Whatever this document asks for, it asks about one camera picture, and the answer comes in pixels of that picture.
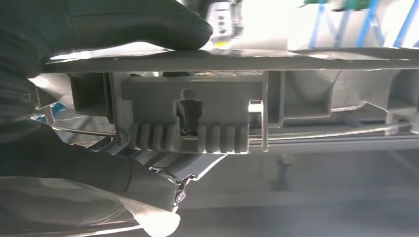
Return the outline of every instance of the blue metal frame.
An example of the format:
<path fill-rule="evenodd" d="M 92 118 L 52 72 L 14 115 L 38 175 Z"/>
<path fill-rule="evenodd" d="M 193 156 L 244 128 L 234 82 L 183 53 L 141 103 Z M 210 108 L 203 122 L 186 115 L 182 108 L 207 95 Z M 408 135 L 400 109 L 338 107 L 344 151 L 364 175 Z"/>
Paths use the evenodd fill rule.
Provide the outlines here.
<path fill-rule="evenodd" d="M 335 36 L 335 43 L 333 45 L 334 47 L 340 47 L 340 44 L 342 43 L 343 39 L 343 33 L 346 30 L 346 25 L 348 25 L 350 15 L 351 10 L 347 10 L 343 13 L 342 19 L 339 23 L 339 28 L 337 29 L 337 34 Z"/>
<path fill-rule="evenodd" d="M 403 22 L 402 28 L 400 28 L 399 34 L 396 37 L 396 41 L 394 42 L 394 45 L 393 45 L 394 47 L 400 48 L 400 46 L 402 46 L 405 40 L 406 33 L 409 30 L 409 27 L 416 15 L 416 10 L 418 8 L 418 5 L 419 5 L 419 0 L 414 0 L 412 7 L 407 13 L 406 19 Z"/>
<path fill-rule="evenodd" d="M 355 42 L 356 47 L 364 46 L 364 41 L 367 37 L 368 31 L 370 30 L 371 23 L 372 28 L 374 30 L 374 34 L 376 36 L 377 43 L 379 44 L 379 46 L 382 46 L 384 44 L 384 37 L 382 36 L 381 28 L 379 26 L 379 22 L 375 14 L 378 4 L 379 0 L 371 0 L 370 5 L 368 6 L 367 15 L 365 16 L 364 22 L 361 27 L 361 31 Z"/>
<path fill-rule="evenodd" d="M 311 34 L 310 43 L 309 43 L 310 48 L 316 47 L 317 34 L 319 31 L 320 19 L 322 15 L 324 15 L 326 18 L 326 23 L 328 25 L 329 31 L 335 37 L 334 47 L 340 47 L 340 44 L 342 43 L 342 39 L 343 39 L 343 33 L 346 30 L 346 26 L 348 24 L 349 17 L 351 15 L 351 10 L 346 10 L 343 13 L 343 16 L 339 23 L 339 28 L 336 31 L 335 26 L 333 25 L 333 22 L 329 18 L 329 15 L 325 12 L 326 8 L 324 4 L 325 4 L 324 0 L 319 1 L 319 9 L 317 11 L 316 22 L 315 22 L 313 33 Z"/>
<path fill-rule="evenodd" d="M 325 12 L 325 10 L 326 10 L 325 0 L 319 0 L 319 9 L 317 11 L 316 22 L 314 23 L 313 33 L 311 34 L 310 43 L 308 44 L 308 46 L 310 48 L 315 48 L 316 47 L 317 33 L 319 31 L 320 19 L 321 19 L 323 14 L 325 15 L 326 23 L 329 27 L 329 31 L 334 36 L 336 35 L 335 26 L 333 25 L 333 22 L 331 21 L 331 19 L 329 18 L 328 14 Z"/>

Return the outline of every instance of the gloved hand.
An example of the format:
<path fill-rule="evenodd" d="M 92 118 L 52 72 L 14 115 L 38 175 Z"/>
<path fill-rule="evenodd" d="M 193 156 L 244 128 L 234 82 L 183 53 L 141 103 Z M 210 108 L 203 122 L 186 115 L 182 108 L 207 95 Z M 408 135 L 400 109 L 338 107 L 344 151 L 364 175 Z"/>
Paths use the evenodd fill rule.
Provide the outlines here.
<path fill-rule="evenodd" d="M 176 0 L 2 0 L 0 4 L 0 124 L 15 123 L 33 111 L 24 97 L 33 88 L 26 78 L 36 77 L 52 56 L 134 41 L 196 50 L 212 34 L 204 19 Z M 0 142 L 4 139 L 10 137 L 0 134 Z"/>
<path fill-rule="evenodd" d="M 25 99 L 33 88 L 27 78 L 37 76 L 51 56 L 73 51 L 133 41 L 195 50 L 208 41 L 211 26 L 176 0 L 0 4 L 0 176 L 64 178 L 111 192 L 162 195 L 170 201 L 174 184 L 136 161 L 64 144 L 49 126 L 25 120 L 34 109 Z M 170 208 L 170 203 L 161 208 Z"/>

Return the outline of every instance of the gray plastic bracket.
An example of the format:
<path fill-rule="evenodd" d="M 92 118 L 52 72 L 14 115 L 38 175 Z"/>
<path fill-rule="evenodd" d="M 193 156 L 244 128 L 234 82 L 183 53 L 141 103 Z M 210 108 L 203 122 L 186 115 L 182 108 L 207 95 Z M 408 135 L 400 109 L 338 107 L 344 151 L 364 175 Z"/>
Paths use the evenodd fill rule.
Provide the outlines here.
<path fill-rule="evenodd" d="M 176 180 L 190 178 L 192 181 L 198 181 L 226 156 L 223 154 L 180 154 L 162 170 L 173 175 Z"/>
<path fill-rule="evenodd" d="M 267 117 L 267 78 L 110 76 L 113 113 L 121 145 L 133 149 L 183 153 L 242 154 L 249 151 L 249 102 L 261 101 Z M 196 138 L 182 138 L 176 102 L 202 102 Z M 267 150 L 267 119 L 263 119 Z"/>

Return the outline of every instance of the green object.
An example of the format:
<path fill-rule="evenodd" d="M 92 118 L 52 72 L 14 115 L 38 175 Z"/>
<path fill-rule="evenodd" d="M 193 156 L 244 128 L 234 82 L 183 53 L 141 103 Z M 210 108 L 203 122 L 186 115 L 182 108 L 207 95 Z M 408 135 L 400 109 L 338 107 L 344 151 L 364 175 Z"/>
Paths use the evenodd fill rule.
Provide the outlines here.
<path fill-rule="evenodd" d="M 343 8 L 345 10 L 362 10 L 368 9 L 370 0 L 345 0 Z"/>
<path fill-rule="evenodd" d="M 319 0 L 304 0 L 304 4 L 319 4 Z M 324 0 L 323 3 L 329 3 L 329 0 Z"/>

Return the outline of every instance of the gray plastic housing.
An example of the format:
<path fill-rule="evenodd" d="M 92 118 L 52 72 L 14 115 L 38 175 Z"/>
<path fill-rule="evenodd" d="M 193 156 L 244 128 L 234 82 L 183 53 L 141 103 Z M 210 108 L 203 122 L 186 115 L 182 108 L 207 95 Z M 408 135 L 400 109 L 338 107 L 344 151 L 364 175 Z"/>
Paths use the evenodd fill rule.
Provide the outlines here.
<path fill-rule="evenodd" d="M 419 131 L 419 52 L 338 48 L 298 52 L 215 50 L 54 62 L 46 73 L 108 73 L 120 145 L 181 153 L 249 150 L 249 103 L 259 101 L 261 145 L 286 119 L 327 118 L 366 103 Z M 200 72 L 138 77 L 136 72 Z M 176 103 L 202 103 L 196 136 L 180 134 Z"/>

